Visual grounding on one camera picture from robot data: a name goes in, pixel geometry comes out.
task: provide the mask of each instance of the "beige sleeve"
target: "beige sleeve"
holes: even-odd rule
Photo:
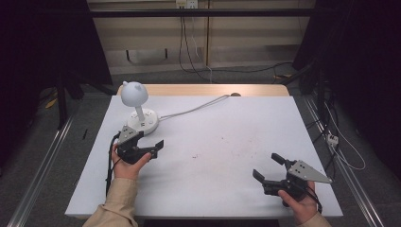
[[[330,223],[321,215],[321,213],[316,213],[309,221],[305,222],[298,227],[331,227]]]
[[[133,219],[136,193],[136,181],[114,179],[110,185],[106,203],[99,205],[83,226],[137,227],[138,224]]]

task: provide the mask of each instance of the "white tabletop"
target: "white tabletop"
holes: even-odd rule
[[[159,116],[200,106],[215,96],[150,96],[144,108]],[[87,218],[105,201],[110,142],[133,111],[113,96],[67,216]],[[323,166],[291,96],[229,97],[204,109],[161,121],[140,148],[165,140],[157,159],[141,170],[135,201],[138,218],[280,218],[292,216],[279,197],[266,196],[253,169],[281,181],[278,153]],[[316,183],[323,215],[342,216],[330,184]]]

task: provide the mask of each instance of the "wooden edge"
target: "wooden edge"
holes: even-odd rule
[[[289,96],[282,84],[144,84],[150,96]],[[118,88],[120,96],[122,85]]]

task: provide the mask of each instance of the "metal rail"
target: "metal rail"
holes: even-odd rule
[[[310,17],[334,16],[333,9],[36,9],[39,15],[65,17]]]
[[[314,120],[316,120],[316,124],[319,128],[320,132],[323,132],[323,125],[321,121],[319,121],[319,117],[316,114],[314,110],[317,109],[317,106],[313,99],[308,99],[304,97],[304,102],[309,109],[312,117]],[[330,147],[330,152],[334,154],[334,148],[332,146]],[[338,154],[341,155],[341,158],[344,160],[345,157],[342,154],[341,150],[339,149]],[[351,189],[351,192],[353,193],[357,204],[359,205],[360,210],[362,211],[363,215],[365,216],[366,220],[369,223],[369,226],[372,227],[378,227],[378,226],[384,226],[383,221],[380,219],[379,214],[377,213],[374,204],[372,203],[371,199],[369,198],[368,194],[366,193],[365,189],[363,189],[362,185],[360,184],[359,180],[357,179],[357,176],[355,175],[354,171],[348,166],[345,165],[344,162],[340,160],[338,156],[335,158],[336,164],[339,166],[339,169],[344,176],[345,181],[347,182],[348,186]]]
[[[41,189],[44,185],[45,179],[57,158],[57,154],[61,148],[62,142],[64,141],[71,124],[73,122],[74,116],[78,111],[77,106],[75,110],[73,110],[70,117],[67,119],[64,126],[56,132],[55,138],[53,139],[50,148],[47,150],[46,155],[44,156],[44,160],[41,163],[38,171],[35,174],[32,182],[26,190],[22,200],[18,204],[14,214],[9,221],[8,227],[23,227],[26,224],[26,220],[32,210],[35,201],[38,199],[38,196],[41,192]]]

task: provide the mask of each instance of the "human hand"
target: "human hand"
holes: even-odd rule
[[[315,190],[314,182],[307,182],[307,185],[313,191]],[[294,211],[295,223],[297,225],[301,225],[309,221],[318,212],[317,203],[309,196],[305,196],[301,201],[296,201],[284,190],[279,190],[278,195]]]
[[[131,165],[124,162],[118,156],[118,154],[115,152],[116,149],[117,145],[113,145],[112,160],[114,164],[113,167],[114,177],[137,180],[139,175],[139,170],[141,170],[141,168],[150,160],[151,154],[146,153],[144,156],[142,156],[142,158],[138,162]]]

